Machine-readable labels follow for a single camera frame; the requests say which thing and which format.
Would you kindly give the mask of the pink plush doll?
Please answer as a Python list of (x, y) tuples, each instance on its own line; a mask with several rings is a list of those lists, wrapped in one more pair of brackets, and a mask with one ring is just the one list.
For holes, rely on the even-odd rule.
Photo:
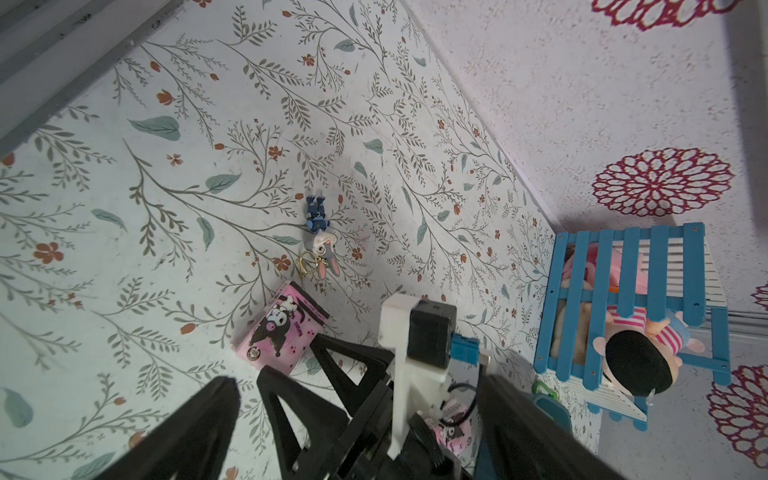
[[(589, 245), (586, 257), (584, 280), (593, 287), (596, 280), (597, 273), (597, 260), (598, 260), (597, 243), (591, 243)], [(648, 293), (648, 273), (643, 269), (643, 265), (647, 262), (648, 257), (642, 253), (638, 254), (636, 261), (636, 276), (635, 276), (635, 293), (646, 295)], [(621, 270), (623, 265), (623, 256), (620, 249), (613, 249), (611, 252), (610, 264), (609, 264), (609, 291), (611, 293), (619, 293), (620, 291), (620, 279)], [(567, 280), (572, 277), (574, 259), (569, 258), (563, 267), (562, 280)]]

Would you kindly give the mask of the green carabiner keychain figure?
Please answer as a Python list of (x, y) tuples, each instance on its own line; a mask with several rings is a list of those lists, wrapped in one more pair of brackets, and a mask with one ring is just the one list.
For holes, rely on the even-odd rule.
[(532, 386), (532, 393), (534, 395), (544, 395), (544, 396), (547, 396), (547, 397), (553, 399), (554, 401), (559, 401), (559, 394), (558, 394), (558, 392), (555, 389), (549, 387), (542, 380), (537, 380), (537, 381), (534, 382), (534, 384)]

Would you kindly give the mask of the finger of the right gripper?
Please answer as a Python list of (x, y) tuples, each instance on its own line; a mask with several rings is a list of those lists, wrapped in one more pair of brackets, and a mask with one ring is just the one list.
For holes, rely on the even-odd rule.
[(346, 412), (282, 372), (265, 367), (257, 386), (284, 479), (328, 479), (327, 461), (345, 432)]
[(315, 337), (311, 350), (349, 414), (357, 413), (377, 385), (388, 382), (395, 359), (390, 350), (323, 334)]

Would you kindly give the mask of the rabbit figure keychain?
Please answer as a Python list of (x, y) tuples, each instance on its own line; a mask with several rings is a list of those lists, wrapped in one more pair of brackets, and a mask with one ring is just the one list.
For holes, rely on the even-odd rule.
[(325, 280), (328, 274), (338, 277), (341, 275), (336, 255), (338, 237), (331, 231), (325, 198), (308, 196), (306, 204), (305, 226), (311, 233), (311, 239), (305, 244), (305, 251), (299, 257), (299, 275), (304, 278), (309, 274), (316, 274), (321, 280)]

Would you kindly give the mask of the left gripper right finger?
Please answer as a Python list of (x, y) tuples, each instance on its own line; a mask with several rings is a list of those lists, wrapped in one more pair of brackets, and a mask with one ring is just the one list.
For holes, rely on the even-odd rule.
[(490, 375), (476, 395), (478, 479), (609, 480), (622, 476), (558, 426), (510, 381)]

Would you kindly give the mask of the black haired plush doll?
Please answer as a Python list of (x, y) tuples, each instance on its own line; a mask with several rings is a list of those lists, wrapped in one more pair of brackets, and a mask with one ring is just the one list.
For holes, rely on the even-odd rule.
[(622, 317), (615, 306), (607, 309), (605, 335), (592, 342), (602, 357), (603, 373), (622, 393), (649, 397), (667, 391), (678, 379), (683, 360), (679, 353), (705, 351), (694, 338), (680, 312), (668, 310), (661, 322), (652, 322), (642, 307)]

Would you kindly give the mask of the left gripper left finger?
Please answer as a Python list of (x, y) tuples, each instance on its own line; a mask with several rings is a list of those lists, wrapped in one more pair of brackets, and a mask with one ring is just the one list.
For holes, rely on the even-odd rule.
[(235, 379), (214, 378), (96, 479), (217, 479), (240, 401)]

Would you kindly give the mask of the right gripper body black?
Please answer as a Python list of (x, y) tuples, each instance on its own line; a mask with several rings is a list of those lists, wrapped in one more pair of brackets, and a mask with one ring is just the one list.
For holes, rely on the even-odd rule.
[(320, 461), (313, 479), (469, 479), (459, 459), (440, 444), (422, 415), (406, 422), (399, 452), (394, 445), (393, 389), (379, 383)]

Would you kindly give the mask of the pink kuromi pack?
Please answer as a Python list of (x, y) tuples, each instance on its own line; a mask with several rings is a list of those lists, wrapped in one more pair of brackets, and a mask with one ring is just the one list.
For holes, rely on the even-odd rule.
[(479, 428), (473, 420), (474, 406), (458, 400), (449, 400), (441, 411), (440, 419), (428, 419), (438, 443), (452, 454), (461, 457), (472, 451)]

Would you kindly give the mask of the blue white toy crib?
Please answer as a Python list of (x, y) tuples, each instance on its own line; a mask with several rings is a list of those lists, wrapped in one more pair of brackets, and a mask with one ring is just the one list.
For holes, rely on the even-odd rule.
[(532, 364), (638, 430), (685, 366), (730, 385), (728, 306), (704, 224), (558, 234)]

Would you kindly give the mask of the pink tissue pack left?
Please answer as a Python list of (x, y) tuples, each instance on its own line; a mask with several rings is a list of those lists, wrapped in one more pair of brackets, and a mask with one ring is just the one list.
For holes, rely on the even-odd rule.
[(255, 318), (239, 328), (233, 349), (257, 370), (268, 366), (290, 375), (329, 318), (298, 283), (287, 281)]

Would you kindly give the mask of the teal storage box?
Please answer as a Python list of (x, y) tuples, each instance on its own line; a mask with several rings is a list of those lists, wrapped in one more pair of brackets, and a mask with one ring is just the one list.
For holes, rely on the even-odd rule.
[[(561, 403), (544, 394), (522, 392), (522, 395), (563, 431), (568, 434), (573, 433), (570, 413)], [(476, 457), (473, 479), (498, 479), (495, 467), (493, 466), (487, 434), (483, 434), (482, 440), (479, 443), (479, 451)]]

